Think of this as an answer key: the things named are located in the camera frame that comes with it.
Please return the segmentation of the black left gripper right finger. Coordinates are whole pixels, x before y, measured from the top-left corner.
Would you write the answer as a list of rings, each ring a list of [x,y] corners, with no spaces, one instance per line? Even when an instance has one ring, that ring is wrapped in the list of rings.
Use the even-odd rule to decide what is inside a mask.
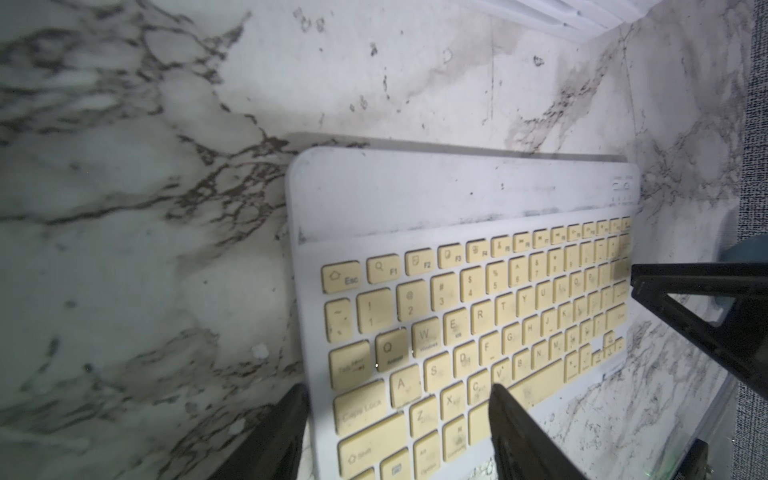
[[[488,418],[499,479],[585,479],[500,384],[492,385]]]

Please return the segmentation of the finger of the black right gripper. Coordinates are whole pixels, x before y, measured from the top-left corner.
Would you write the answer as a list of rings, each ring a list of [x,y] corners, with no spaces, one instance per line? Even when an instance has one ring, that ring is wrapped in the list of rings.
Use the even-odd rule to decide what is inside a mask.
[[[631,296],[751,390],[767,396],[767,264],[631,267]]]

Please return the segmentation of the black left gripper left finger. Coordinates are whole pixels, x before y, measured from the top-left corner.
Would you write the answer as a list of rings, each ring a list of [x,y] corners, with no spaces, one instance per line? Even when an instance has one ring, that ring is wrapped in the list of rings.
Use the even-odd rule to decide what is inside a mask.
[[[308,388],[296,384],[209,479],[296,479],[309,413]]]

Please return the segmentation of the yellow keyboard mid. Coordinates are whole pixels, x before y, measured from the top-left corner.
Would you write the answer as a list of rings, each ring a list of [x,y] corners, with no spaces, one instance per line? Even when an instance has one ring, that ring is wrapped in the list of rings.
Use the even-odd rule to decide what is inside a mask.
[[[626,360],[638,168],[316,147],[286,174],[320,479],[460,479]]]

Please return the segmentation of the green keyboard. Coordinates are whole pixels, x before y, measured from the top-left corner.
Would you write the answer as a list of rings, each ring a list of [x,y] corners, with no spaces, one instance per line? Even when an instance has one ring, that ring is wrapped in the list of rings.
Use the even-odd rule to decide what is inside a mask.
[[[571,42],[585,43],[645,17],[660,0],[470,0],[461,4]]]

